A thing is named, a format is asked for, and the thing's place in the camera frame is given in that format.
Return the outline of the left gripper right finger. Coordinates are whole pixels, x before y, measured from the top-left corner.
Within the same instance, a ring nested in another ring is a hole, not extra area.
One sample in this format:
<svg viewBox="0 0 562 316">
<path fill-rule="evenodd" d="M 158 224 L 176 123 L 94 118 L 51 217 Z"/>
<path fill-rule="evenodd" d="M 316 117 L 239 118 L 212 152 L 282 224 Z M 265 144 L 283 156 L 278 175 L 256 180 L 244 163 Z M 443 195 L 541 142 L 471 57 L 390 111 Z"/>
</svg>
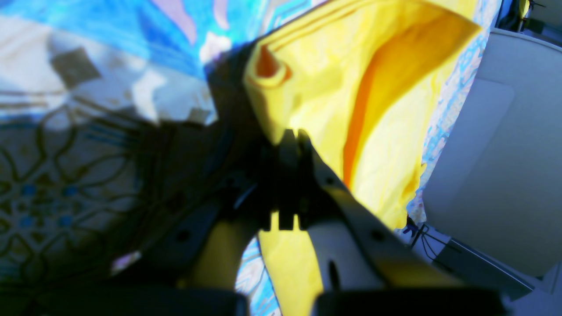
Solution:
<svg viewBox="0 0 562 316">
<path fill-rule="evenodd" d="M 298 132 L 299 168 L 307 208 L 302 212 L 321 270 L 317 303 L 350 294 L 387 290 L 460 288 L 404 244 L 349 192 Z"/>
</svg>

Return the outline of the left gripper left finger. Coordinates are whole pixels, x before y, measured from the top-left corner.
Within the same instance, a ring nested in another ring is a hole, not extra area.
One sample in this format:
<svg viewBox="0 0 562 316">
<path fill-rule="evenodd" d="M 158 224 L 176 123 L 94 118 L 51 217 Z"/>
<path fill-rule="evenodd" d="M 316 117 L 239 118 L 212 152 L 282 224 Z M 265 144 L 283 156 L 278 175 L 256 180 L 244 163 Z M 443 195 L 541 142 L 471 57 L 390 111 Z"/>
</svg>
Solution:
<svg viewBox="0 0 562 316">
<path fill-rule="evenodd" d="M 111 278 L 114 303 L 246 303 L 234 284 L 248 242 L 271 228 L 293 228 L 299 210 L 291 188 L 299 170 L 293 130 L 277 146 L 259 147 L 257 158 L 235 170 L 181 217 L 124 272 Z"/>
</svg>

